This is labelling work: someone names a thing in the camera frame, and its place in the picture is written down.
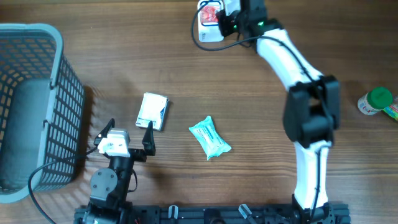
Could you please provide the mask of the teal wet wipes pack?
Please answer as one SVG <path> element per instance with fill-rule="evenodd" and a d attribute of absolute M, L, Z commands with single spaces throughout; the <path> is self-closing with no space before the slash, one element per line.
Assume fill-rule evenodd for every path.
<path fill-rule="evenodd" d="M 203 121 L 189 127 L 189 131 L 200 143 L 208 161 L 212 157 L 218 157 L 222 153 L 232 150 L 232 147 L 217 133 L 211 116 L 207 116 Z"/>

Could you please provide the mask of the white blue carton box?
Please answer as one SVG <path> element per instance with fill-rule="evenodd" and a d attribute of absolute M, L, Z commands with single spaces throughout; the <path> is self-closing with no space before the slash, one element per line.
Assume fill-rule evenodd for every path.
<path fill-rule="evenodd" d="M 155 93 L 144 93 L 139 114 L 136 120 L 136 126 L 147 128 L 152 121 L 153 129 L 161 131 L 164 125 L 164 117 L 169 105 L 167 96 Z"/>

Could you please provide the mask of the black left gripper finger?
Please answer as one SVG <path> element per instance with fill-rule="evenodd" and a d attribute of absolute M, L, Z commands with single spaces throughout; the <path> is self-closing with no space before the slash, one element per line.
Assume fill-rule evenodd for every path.
<path fill-rule="evenodd" d="M 147 156 L 155 155 L 155 141 L 153 133 L 153 122 L 150 121 L 142 139 L 142 145 Z"/>
<path fill-rule="evenodd" d="M 108 122 L 108 124 L 99 132 L 99 134 L 95 137 L 95 140 L 93 142 L 93 144 L 95 146 L 98 146 L 99 143 L 101 142 L 101 140 L 103 138 L 105 138 L 107 136 L 107 134 L 109 133 L 109 131 L 115 127 L 115 120 L 114 118 L 111 118 Z"/>

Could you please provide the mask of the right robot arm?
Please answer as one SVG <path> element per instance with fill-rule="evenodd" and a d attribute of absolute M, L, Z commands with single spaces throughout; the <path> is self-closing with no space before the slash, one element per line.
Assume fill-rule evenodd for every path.
<path fill-rule="evenodd" d="M 225 1 L 217 18 L 221 34 L 243 35 L 243 41 L 271 66 L 286 89 L 282 122 L 297 158 L 294 204 L 302 223 L 327 218 L 327 158 L 340 123 L 338 80 L 307 62 L 283 25 L 268 18 L 264 1 Z"/>

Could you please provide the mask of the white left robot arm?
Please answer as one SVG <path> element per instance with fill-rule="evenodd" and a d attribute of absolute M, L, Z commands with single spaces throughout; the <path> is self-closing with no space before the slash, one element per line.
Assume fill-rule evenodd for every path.
<path fill-rule="evenodd" d="M 134 223 L 132 203 L 126 198 L 132 192 L 129 188 L 131 177 L 137 176 L 134 163 L 145 162 L 148 156 L 155 155 L 153 122 L 147 125 L 143 149 L 130 148 L 129 143 L 128 130 L 116 128 L 113 118 L 95 137 L 94 145 L 109 159 L 109 166 L 92 175 L 90 201 L 87 207 L 75 210 L 75 223 Z"/>

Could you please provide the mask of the green Haribo gummy bag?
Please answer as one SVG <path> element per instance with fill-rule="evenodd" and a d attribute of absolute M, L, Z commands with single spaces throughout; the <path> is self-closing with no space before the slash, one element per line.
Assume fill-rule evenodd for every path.
<path fill-rule="evenodd" d="M 392 103 L 383 109 L 392 119 L 398 121 L 398 96 L 395 96 Z"/>

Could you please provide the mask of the green lid jar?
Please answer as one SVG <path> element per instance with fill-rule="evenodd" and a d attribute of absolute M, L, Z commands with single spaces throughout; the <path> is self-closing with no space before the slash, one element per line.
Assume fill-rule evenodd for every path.
<path fill-rule="evenodd" d="M 387 88 L 380 86 L 358 100 L 358 109 L 365 115 L 374 115 L 388 107 L 392 101 L 392 93 Z"/>

